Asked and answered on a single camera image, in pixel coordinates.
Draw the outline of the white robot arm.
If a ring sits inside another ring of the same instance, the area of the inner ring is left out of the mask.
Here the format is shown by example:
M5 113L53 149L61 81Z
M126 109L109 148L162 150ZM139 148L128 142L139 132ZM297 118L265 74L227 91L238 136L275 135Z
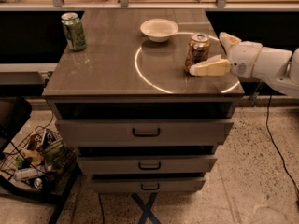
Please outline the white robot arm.
M227 58L215 55L192 64L188 69L191 75L223 76L231 72L237 77L259 79L274 91L299 98L299 49L269 48L225 32L220 33L220 42Z

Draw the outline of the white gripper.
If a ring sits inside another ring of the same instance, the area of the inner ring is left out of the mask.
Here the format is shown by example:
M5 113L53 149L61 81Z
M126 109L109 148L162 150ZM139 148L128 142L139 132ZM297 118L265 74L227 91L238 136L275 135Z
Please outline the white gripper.
M227 52L228 59L220 55L208 58L206 61L194 64L190 67L189 73L196 77L202 76L223 76L231 69L238 77L250 78L253 65L262 51L261 43L242 40L234 35L220 32L219 40Z

